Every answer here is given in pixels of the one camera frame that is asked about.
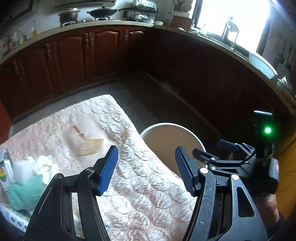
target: wooden cabinet door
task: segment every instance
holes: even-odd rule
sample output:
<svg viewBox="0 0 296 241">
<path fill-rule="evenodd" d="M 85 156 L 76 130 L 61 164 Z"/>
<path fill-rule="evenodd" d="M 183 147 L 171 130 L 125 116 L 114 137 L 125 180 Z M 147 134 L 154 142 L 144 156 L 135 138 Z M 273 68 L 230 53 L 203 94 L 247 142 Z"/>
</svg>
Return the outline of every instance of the wooden cabinet door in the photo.
<svg viewBox="0 0 296 241">
<path fill-rule="evenodd" d="M 0 101 L 0 145 L 8 140 L 11 119 Z"/>
<path fill-rule="evenodd" d="M 123 27 L 96 27 L 89 33 L 90 37 L 90 71 L 93 80 L 116 73 L 118 70 L 120 40 Z"/>
<path fill-rule="evenodd" d="M 87 84 L 89 37 L 86 30 L 79 29 L 60 34 L 55 39 L 52 52 L 62 91 Z"/>
<path fill-rule="evenodd" d="M 41 42 L 20 55 L 22 80 L 35 104 L 54 96 L 50 45 Z"/>
<path fill-rule="evenodd" d="M 0 100 L 11 118 L 28 105 L 16 59 L 7 60 L 0 68 Z"/>
<path fill-rule="evenodd" d="M 141 63 L 140 46 L 142 38 L 144 37 L 144 27 L 125 26 L 124 43 L 125 52 L 123 56 L 123 67 L 136 67 Z"/>
</svg>

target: dish rack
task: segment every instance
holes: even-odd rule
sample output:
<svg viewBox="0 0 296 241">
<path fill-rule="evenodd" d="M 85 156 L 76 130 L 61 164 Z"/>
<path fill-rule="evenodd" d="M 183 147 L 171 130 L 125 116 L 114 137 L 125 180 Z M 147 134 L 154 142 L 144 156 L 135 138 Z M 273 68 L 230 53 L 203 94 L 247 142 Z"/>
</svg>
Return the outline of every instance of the dish rack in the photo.
<svg viewBox="0 0 296 241">
<path fill-rule="evenodd" d="M 135 19 L 135 16 L 138 14 L 145 14 L 149 18 L 156 20 L 157 14 L 158 14 L 158 9 L 155 9 L 152 7 L 146 7 L 146 6 L 142 6 L 142 5 L 135 6 L 135 5 L 131 4 L 130 7 L 120 9 L 119 11 L 122 11 L 122 10 L 124 10 L 123 18 L 128 21 L 139 21 L 139 20 Z"/>
</svg>

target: screw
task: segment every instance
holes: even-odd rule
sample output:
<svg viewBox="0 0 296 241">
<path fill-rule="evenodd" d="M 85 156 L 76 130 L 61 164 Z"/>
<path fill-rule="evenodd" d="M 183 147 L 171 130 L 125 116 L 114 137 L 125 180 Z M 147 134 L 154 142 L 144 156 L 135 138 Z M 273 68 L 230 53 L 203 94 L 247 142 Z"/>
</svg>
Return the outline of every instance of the screw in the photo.
<svg viewBox="0 0 296 241">
<path fill-rule="evenodd" d="M 92 173 L 94 171 L 94 168 L 93 167 L 88 167 L 88 168 L 85 169 L 85 171 L 87 173 Z"/>
<path fill-rule="evenodd" d="M 236 174 L 232 174 L 231 175 L 231 178 L 233 179 L 233 180 L 238 180 L 239 179 L 239 176 L 238 175 L 236 175 Z"/>
<path fill-rule="evenodd" d="M 204 168 L 204 167 L 202 167 L 202 168 L 200 169 L 200 172 L 203 173 L 203 174 L 207 174 L 207 173 L 209 172 L 209 170 L 206 169 L 206 168 Z"/>
<path fill-rule="evenodd" d="M 56 174 L 56 175 L 54 176 L 54 178 L 55 178 L 56 180 L 59 180 L 59 179 L 62 178 L 62 174 L 61 174 L 61 173 L 58 173 L 58 174 Z"/>
</svg>

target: cabinet handle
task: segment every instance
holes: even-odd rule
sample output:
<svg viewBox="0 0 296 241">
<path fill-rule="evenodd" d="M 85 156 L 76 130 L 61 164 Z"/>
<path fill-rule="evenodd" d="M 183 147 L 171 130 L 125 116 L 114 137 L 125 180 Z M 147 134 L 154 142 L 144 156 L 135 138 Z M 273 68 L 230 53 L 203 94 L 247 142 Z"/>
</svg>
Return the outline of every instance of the cabinet handle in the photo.
<svg viewBox="0 0 296 241">
<path fill-rule="evenodd" d="M 85 34 L 84 42 L 85 42 L 86 46 L 89 45 L 89 35 L 88 34 Z"/>
<path fill-rule="evenodd" d="M 89 33 L 89 41 L 91 42 L 91 45 L 94 45 L 94 39 L 92 38 L 92 33 Z"/>
<path fill-rule="evenodd" d="M 15 67 L 15 72 L 16 72 L 17 76 L 20 76 L 20 73 L 19 73 L 18 67 L 17 67 L 17 62 L 15 60 L 13 61 L 13 65 Z"/>
<path fill-rule="evenodd" d="M 52 53 L 50 51 L 49 44 L 46 45 L 46 48 L 47 48 L 47 56 L 48 56 L 48 58 L 52 59 Z"/>
<path fill-rule="evenodd" d="M 124 40 L 127 41 L 128 40 L 128 32 L 126 31 L 126 33 L 124 34 Z"/>
</svg>

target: kitchen cabinet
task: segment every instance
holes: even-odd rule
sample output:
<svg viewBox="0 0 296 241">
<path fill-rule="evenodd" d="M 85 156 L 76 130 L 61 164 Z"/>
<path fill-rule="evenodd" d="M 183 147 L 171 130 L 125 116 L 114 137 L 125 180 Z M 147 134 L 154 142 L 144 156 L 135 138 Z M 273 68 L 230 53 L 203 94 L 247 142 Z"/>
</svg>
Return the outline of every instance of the kitchen cabinet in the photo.
<svg viewBox="0 0 296 241">
<path fill-rule="evenodd" d="M 15 117 L 28 106 L 17 59 L 7 60 L 0 70 L 0 100 L 10 117 Z"/>
<path fill-rule="evenodd" d="M 87 30 L 78 29 L 55 37 L 51 48 L 52 58 L 62 92 L 88 83 L 89 35 Z"/>
<path fill-rule="evenodd" d="M 11 118 L 99 78 L 135 69 L 139 26 L 77 28 L 37 41 L 0 69 L 0 100 Z"/>
<path fill-rule="evenodd" d="M 0 145 L 8 140 L 11 119 L 0 101 Z"/>
<path fill-rule="evenodd" d="M 124 30 L 123 66 L 126 68 L 135 68 L 141 64 L 141 61 L 139 61 L 138 58 L 142 57 L 140 56 L 140 47 L 144 37 L 145 28 L 137 26 L 125 26 Z"/>
<path fill-rule="evenodd" d="M 93 32 L 89 33 L 89 63 L 93 81 L 118 71 L 121 62 L 122 34 L 122 26 L 94 28 Z"/>
<path fill-rule="evenodd" d="M 51 73 L 52 57 L 50 45 L 38 43 L 20 54 L 21 79 L 28 98 L 33 103 L 48 100 L 54 96 L 54 84 Z"/>
<path fill-rule="evenodd" d="M 228 141 L 254 143 L 255 132 L 248 128 L 254 110 L 272 112 L 279 123 L 290 114 L 247 65 L 198 38 L 151 28 L 139 52 L 145 58 L 142 69 L 169 83 Z"/>
</svg>

